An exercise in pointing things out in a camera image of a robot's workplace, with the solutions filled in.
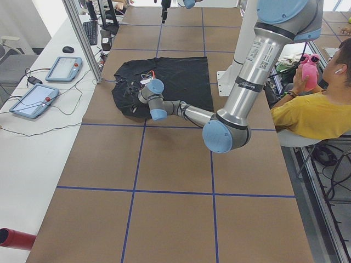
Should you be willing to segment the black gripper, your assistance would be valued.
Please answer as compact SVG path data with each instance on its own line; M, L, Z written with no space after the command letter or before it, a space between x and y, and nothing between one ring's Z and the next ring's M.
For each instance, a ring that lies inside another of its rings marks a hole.
M140 100L138 98L138 93L140 88L138 86L129 85L124 89L123 92L123 104L125 106L135 106L140 104Z
M164 24L167 20L168 8L171 7L171 0L162 0L161 6L162 6L161 18L162 18L162 23Z

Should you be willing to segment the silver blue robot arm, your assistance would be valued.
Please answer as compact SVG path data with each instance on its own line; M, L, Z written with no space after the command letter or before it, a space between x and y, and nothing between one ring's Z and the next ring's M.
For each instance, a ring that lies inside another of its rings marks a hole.
M186 9L191 9L192 7L194 7L196 2L199 2L199 1L196 1L196 0L184 0L183 1ZM162 0L161 7L162 7L161 18L162 18L162 23L164 24L167 20L168 8L171 7L171 0Z
M208 149L227 153L243 147L251 138L247 116L287 44L317 39L321 32L323 1L257 1L248 2L244 18L250 21L255 37L238 74L233 79L229 97L221 109L212 113L184 101L163 98L164 83L151 79L139 91L130 94L133 102L123 111L134 116L138 108L154 121L175 115L202 127L202 138Z

